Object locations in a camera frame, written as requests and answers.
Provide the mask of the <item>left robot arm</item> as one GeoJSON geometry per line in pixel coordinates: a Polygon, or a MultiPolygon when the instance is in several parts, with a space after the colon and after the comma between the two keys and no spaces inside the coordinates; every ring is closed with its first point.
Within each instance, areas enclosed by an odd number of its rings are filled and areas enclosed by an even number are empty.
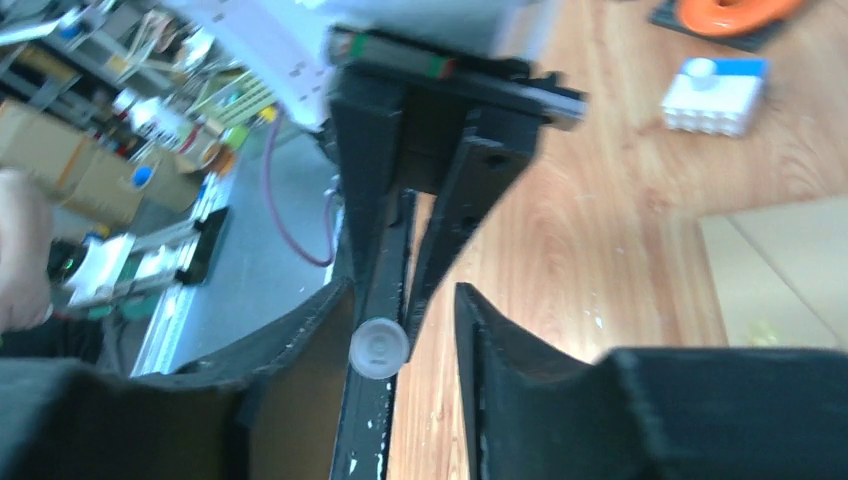
{"type": "Polygon", "coordinates": [[[404,313],[430,300],[532,162],[543,127],[573,129],[584,92],[532,73],[554,1],[174,1],[335,148],[356,291],[371,297],[400,194],[432,195],[404,313]]]}

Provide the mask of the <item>white glue stick cap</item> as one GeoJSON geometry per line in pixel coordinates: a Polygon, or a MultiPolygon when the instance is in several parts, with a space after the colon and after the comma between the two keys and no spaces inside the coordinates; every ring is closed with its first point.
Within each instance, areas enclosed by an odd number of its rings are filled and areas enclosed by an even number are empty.
{"type": "Polygon", "coordinates": [[[383,380],[395,376],[410,355],[404,329],[385,317],[374,317],[356,328],[349,349],[352,368],[361,376],[383,380]]]}

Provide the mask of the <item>bystander hand in background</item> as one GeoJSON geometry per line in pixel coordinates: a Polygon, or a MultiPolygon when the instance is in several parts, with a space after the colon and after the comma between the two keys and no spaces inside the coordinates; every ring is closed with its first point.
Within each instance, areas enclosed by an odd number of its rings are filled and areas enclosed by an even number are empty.
{"type": "Polygon", "coordinates": [[[42,324],[51,308],[52,207],[31,178],[1,171],[1,331],[42,324]]]}

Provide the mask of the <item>brown paper envelope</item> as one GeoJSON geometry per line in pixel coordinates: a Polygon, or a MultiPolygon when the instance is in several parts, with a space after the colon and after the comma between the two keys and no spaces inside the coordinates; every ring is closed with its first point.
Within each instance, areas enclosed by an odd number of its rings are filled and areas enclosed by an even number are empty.
{"type": "Polygon", "coordinates": [[[847,348],[844,196],[703,217],[729,345],[847,348]]]}

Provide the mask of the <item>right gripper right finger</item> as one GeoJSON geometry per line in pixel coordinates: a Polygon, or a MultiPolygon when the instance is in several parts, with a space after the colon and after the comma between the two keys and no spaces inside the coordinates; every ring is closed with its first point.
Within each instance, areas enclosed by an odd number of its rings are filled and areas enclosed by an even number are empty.
{"type": "Polygon", "coordinates": [[[455,290],[474,479],[843,479],[847,357],[618,347],[590,364],[455,290]]]}

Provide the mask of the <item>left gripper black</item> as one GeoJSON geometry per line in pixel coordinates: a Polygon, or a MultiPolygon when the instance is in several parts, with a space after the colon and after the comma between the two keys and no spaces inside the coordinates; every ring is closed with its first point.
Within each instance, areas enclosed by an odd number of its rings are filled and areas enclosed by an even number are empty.
{"type": "Polygon", "coordinates": [[[335,26],[325,55],[336,68],[328,100],[358,292],[373,281],[393,181],[437,193],[403,322],[414,350],[432,296],[533,159],[542,124],[573,129],[588,96],[560,85],[556,72],[532,77],[527,61],[484,59],[378,30],[335,26]],[[468,115],[484,105],[502,109],[468,115]]]}

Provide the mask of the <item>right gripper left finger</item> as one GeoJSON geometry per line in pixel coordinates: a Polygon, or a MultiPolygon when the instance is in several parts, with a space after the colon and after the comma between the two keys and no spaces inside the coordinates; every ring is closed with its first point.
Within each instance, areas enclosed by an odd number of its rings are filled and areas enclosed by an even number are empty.
{"type": "Polygon", "coordinates": [[[339,278],[178,371],[1,364],[5,479],[327,479],[353,329],[339,278]]]}

